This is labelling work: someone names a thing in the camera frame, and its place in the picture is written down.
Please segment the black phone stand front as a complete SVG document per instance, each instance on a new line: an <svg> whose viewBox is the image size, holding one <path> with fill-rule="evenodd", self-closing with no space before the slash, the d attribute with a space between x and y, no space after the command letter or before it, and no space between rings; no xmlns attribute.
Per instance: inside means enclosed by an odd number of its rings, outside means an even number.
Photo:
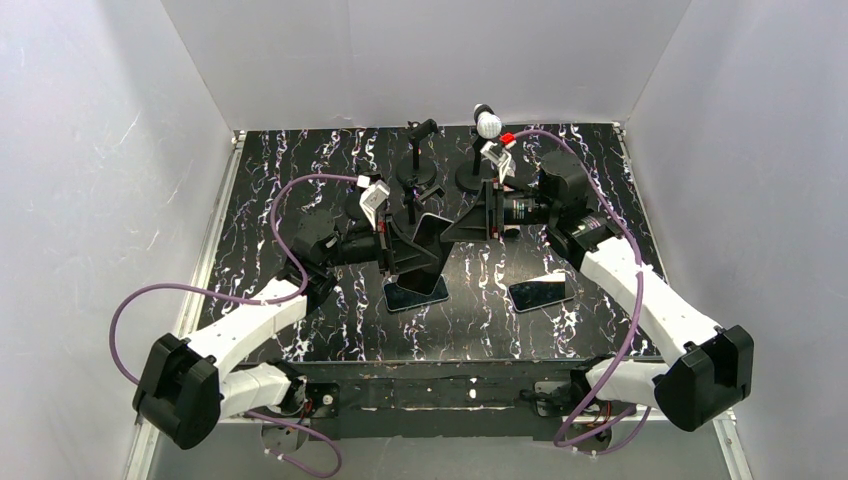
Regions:
<svg viewBox="0 0 848 480"><path fill-rule="evenodd" d="M402 183L404 192L402 204L406 212L407 223L410 226L417 224L418 213L423 211L425 201L433 196L442 198L446 193L441 185L422 186L417 184L416 180L417 177L413 177Z"/></svg>

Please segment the black phone blue edge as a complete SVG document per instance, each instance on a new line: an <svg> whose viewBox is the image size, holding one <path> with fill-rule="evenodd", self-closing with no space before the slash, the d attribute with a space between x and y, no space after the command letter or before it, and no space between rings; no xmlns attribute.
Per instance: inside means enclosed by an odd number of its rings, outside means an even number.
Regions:
<svg viewBox="0 0 848 480"><path fill-rule="evenodd" d="M383 292L389 313L399 313L442 303L450 297L444 278L440 278L433 292L427 295L404 289L396 283L384 285Z"/></svg>

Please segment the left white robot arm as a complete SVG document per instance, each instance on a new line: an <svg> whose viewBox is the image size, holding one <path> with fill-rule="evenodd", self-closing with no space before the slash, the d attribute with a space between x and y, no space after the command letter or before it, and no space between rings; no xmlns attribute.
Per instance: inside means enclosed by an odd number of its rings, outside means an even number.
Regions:
<svg viewBox="0 0 848 480"><path fill-rule="evenodd" d="M308 402L304 374L284 361L243 369L244 358L327 299L336 285L333 267L375 262L405 289L430 294L450 254L441 235L452 224L426 213L408 237L385 215L342 234L327 211L303 215L291 246L300 263L286 263L258 294L209 326L184 338L160 337L134 409L183 450L197 446L220 420L256 408L301 414Z"/></svg>

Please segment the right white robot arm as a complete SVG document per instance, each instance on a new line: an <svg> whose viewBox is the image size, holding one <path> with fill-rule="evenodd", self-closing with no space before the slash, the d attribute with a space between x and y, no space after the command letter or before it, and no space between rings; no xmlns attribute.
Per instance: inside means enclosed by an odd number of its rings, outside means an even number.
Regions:
<svg viewBox="0 0 848 480"><path fill-rule="evenodd" d="M474 205L441 235L444 242L486 242L507 225L540 225L546 242L622 308L654 344L661 363L625 354L573 369L554 394L579 414L598 401L659 410L692 432L747 398L754 340L740 325L724 328L675 292L642 258L637 243L607 210L596 210L593 181L573 154L543 157L535 187L482 182Z"/></svg>

